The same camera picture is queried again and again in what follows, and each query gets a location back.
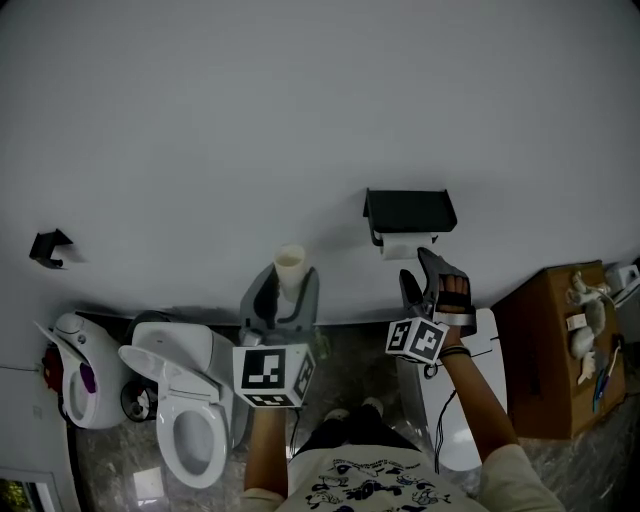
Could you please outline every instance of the marker cube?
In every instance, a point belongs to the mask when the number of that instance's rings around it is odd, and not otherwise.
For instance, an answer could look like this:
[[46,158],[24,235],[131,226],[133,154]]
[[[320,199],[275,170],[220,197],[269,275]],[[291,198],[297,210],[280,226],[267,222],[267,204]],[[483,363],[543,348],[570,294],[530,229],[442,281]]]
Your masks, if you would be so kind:
[[391,322],[386,353],[414,363],[436,364],[448,331],[448,325],[424,318]]
[[306,343],[235,347],[234,390],[252,407],[301,407],[315,367]]

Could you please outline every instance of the toilet bowl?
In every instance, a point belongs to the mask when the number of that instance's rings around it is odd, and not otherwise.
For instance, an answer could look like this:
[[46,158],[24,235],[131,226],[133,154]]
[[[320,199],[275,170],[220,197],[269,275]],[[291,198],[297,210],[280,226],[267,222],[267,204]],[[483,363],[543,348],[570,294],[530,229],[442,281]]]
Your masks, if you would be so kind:
[[244,434],[248,405],[233,393],[232,350],[228,339],[203,325],[149,322],[119,351],[127,365],[158,383],[160,451],[190,487],[214,484]]
[[36,326],[60,351],[62,398],[69,419],[88,429],[124,421],[120,392],[133,372],[118,357],[120,344],[99,325],[72,313],[58,318],[53,332]]

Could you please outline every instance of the paper cup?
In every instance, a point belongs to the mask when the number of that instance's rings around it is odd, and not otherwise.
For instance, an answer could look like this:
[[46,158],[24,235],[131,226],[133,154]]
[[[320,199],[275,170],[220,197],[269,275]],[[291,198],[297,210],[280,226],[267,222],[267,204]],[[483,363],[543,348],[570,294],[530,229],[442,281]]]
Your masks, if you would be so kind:
[[300,287],[307,274],[306,259],[307,253],[300,245],[283,245],[276,252],[273,262],[280,289],[289,302],[296,302],[300,295]]

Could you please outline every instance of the wristband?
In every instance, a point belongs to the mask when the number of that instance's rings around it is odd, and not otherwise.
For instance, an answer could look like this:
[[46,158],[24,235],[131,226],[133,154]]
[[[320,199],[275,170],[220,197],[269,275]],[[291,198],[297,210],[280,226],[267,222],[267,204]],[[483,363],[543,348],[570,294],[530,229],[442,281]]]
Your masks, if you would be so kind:
[[471,357],[471,352],[469,351],[469,349],[467,347],[459,345],[455,347],[447,347],[444,350],[441,350],[438,359],[442,360],[443,357],[452,356],[455,354],[466,354]]

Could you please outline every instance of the floor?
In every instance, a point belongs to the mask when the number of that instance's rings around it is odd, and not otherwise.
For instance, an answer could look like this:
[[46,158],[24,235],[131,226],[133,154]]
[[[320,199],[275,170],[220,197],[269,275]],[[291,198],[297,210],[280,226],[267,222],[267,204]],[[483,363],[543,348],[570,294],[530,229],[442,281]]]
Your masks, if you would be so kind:
[[[404,421],[395,361],[384,355],[386,324],[332,327],[323,332],[330,339],[332,355],[318,366],[314,375],[295,447],[305,442],[330,409],[357,406],[364,397],[377,396],[385,404],[385,420],[423,451],[433,453],[430,445]],[[224,334],[233,339],[236,333]],[[629,375],[629,392],[640,390],[640,380]],[[604,421],[573,441],[522,440],[543,482],[568,511],[618,509],[634,464],[639,411],[640,396],[630,396]],[[295,419],[295,414],[289,412],[288,439]],[[232,511],[242,492],[248,437],[249,432],[231,453],[221,481],[197,490],[183,485],[165,467],[154,422],[127,421],[108,430],[77,430],[78,465],[87,506],[95,512]],[[444,469],[443,473],[469,494],[476,492],[479,469],[458,473]],[[141,477],[145,476],[158,481],[150,491],[149,486],[145,491],[145,486],[140,485]]]

